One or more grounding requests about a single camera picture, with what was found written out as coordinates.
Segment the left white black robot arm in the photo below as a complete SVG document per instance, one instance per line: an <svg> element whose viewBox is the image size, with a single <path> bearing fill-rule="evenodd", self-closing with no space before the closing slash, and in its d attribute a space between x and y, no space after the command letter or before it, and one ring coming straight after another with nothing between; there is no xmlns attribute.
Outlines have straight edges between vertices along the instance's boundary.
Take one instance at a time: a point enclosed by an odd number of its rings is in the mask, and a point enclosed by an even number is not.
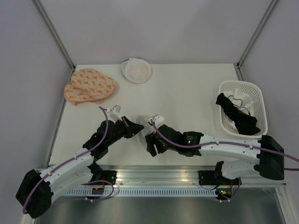
<svg viewBox="0 0 299 224"><path fill-rule="evenodd" d="M125 116L113 122L106 120L83 146L69 159L48 169L28 171L16 193L23 213L35 219L44 214L64 193L79 185L101 182L102 168L96 163L108 148L121 138L130 139L144 129Z"/></svg>

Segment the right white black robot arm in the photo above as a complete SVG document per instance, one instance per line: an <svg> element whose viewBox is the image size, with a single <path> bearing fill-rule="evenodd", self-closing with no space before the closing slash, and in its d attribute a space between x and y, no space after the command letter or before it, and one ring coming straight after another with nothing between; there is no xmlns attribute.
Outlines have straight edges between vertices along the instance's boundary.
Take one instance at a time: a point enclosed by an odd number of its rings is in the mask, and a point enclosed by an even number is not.
<svg viewBox="0 0 299 224"><path fill-rule="evenodd" d="M172 150L186 157L215 155L233 158L233 162L216 163L213 178L218 184L255 173L270 180L285 178L284 149L268 135L259 140L231 141L198 132L181 133L162 125L157 131L143 132L142 138L153 157Z"/></svg>

